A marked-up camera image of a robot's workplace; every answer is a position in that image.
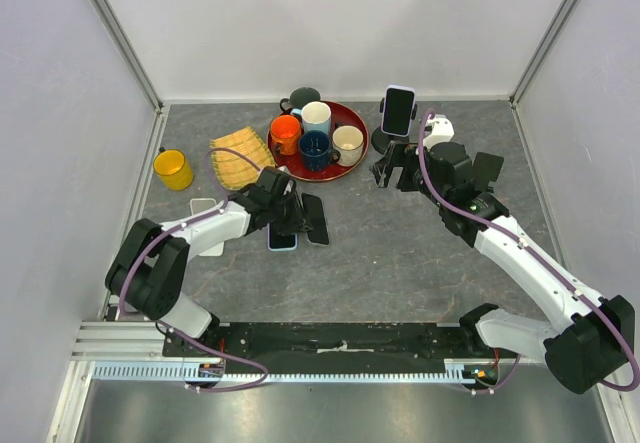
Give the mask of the lavender cased phone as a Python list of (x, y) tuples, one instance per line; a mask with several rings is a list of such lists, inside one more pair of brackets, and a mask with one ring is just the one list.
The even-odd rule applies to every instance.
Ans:
[(413, 88), (391, 84), (387, 87), (382, 105), (381, 131), (384, 134), (406, 137), (417, 112)]

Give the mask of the clear cased black phone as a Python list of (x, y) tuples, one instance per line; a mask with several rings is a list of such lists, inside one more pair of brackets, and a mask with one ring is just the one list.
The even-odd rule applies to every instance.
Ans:
[(307, 232), (310, 243), (328, 246), (330, 244), (322, 200), (311, 194), (301, 195), (302, 204), (311, 229)]

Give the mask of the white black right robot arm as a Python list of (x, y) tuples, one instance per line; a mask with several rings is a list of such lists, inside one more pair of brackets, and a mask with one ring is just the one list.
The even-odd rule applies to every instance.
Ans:
[(611, 299), (571, 275), (541, 249), (494, 196), (504, 159), (479, 152), (470, 157), (463, 145), (392, 141), (371, 167), (385, 188), (394, 169), (403, 192), (418, 191), (439, 209), (445, 227), (497, 264), (542, 310), (544, 320), (520, 317), (494, 304), (483, 304), (461, 321), (458, 344), (477, 357), (490, 348), (511, 351), (546, 365), (569, 391), (583, 394), (607, 385), (609, 376), (630, 365), (639, 385), (634, 355), (635, 310), (622, 296)]

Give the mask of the black round-base phone stand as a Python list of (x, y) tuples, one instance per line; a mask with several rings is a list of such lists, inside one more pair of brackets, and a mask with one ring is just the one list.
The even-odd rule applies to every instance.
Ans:
[[(382, 98), (379, 103), (379, 112), (381, 114), (383, 114), (384, 112), (384, 105), (385, 105), (385, 98)], [(414, 106), (409, 119), (410, 124), (415, 120), (417, 110), (418, 110), (418, 104), (414, 102)], [(371, 146), (374, 148), (375, 151), (377, 151), (380, 154), (385, 153), (391, 141), (397, 141), (400, 143), (409, 143), (409, 136), (401, 137), (401, 136), (395, 136), (395, 135), (388, 135), (382, 132), (381, 126), (376, 128), (372, 133), (372, 135), (370, 136)]]

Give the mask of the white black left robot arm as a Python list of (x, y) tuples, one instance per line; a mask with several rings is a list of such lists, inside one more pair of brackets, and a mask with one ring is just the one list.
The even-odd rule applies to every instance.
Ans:
[(136, 221), (105, 277), (119, 298), (143, 316), (185, 334), (185, 345), (208, 356), (219, 345), (219, 319), (184, 294), (188, 263), (213, 247), (267, 228), (281, 235), (306, 232), (311, 223), (295, 180), (280, 169), (265, 168), (256, 182), (232, 193), (208, 211), (155, 223)]

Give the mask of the light blue cased phone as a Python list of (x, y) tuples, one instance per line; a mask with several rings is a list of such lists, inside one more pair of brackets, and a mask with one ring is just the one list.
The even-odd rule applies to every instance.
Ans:
[(270, 251), (293, 251), (297, 248), (297, 235), (282, 235), (272, 225), (267, 226), (267, 247)]

